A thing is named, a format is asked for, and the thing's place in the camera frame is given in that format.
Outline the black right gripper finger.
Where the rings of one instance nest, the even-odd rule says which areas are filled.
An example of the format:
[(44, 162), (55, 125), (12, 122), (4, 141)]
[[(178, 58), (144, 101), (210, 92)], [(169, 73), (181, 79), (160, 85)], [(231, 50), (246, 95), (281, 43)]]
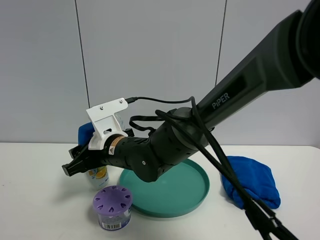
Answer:
[(84, 159), (88, 156), (88, 147), (76, 146), (74, 148), (71, 148), (68, 152), (72, 160), (75, 160), (77, 158)]

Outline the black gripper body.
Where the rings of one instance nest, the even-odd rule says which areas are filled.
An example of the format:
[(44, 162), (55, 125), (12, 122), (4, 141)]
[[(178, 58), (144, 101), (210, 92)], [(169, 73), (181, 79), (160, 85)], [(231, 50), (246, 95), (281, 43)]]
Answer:
[(88, 146), (82, 147), (82, 160), (84, 167), (82, 172), (85, 173), (89, 170), (96, 169), (107, 165), (107, 158), (109, 157), (108, 147), (102, 150), (89, 150)]

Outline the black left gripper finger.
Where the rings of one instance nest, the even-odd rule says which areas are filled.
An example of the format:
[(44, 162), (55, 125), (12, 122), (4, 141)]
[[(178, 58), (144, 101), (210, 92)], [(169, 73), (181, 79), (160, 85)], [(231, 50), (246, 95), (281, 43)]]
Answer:
[(68, 177), (71, 177), (78, 173), (85, 173), (88, 170), (84, 161), (75, 159), (68, 164), (62, 165), (61, 167), (65, 175)]

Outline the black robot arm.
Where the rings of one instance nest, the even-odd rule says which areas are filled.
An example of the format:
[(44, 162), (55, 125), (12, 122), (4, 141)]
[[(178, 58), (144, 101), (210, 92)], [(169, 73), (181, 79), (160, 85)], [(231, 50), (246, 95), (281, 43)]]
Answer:
[(134, 171), (154, 182), (208, 144), (222, 121), (270, 91), (296, 89), (320, 76), (320, 3), (312, 0), (280, 23), (198, 104), (134, 121), (160, 121), (147, 138), (122, 129), (116, 114), (136, 97), (115, 99), (87, 110), (93, 134), (69, 153), (62, 166), (67, 176), (102, 166)]

